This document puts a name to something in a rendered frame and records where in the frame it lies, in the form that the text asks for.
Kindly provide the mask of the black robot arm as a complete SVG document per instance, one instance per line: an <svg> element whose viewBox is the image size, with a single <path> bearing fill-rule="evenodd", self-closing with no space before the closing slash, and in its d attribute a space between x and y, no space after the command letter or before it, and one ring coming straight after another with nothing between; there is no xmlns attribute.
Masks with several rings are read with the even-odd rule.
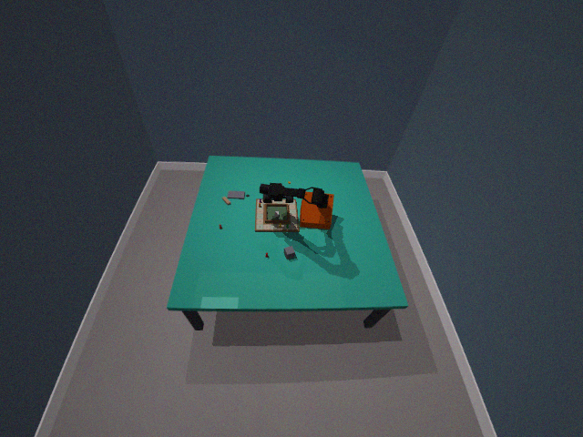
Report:
<svg viewBox="0 0 583 437"><path fill-rule="evenodd" d="M311 187L314 188L314 187ZM305 191L310 188L286 188L282 185L282 183L270 183L261 184L260 185L260 193L267 194L270 198L279 198L283 196L291 196L302 198L309 204L317 205L319 208L327 208L329 195L324 194L324 190L322 188L314 188L312 193L312 201L309 202L307 199L304 198Z"/></svg>

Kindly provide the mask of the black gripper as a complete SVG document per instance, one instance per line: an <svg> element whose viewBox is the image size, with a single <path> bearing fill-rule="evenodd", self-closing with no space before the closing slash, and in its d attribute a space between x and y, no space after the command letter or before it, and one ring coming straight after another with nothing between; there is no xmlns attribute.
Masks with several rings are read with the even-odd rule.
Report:
<svg viewBox="0 0 583 437"><path fill-rule="evenodd" d="M293 202L293 197L291 196L283 196L283 197L279 197L279 198L270 198L267 194L263 194L263 203L272 203L272 201L282 201L283 198L286 198L285 203L292 203Z"/></svg>

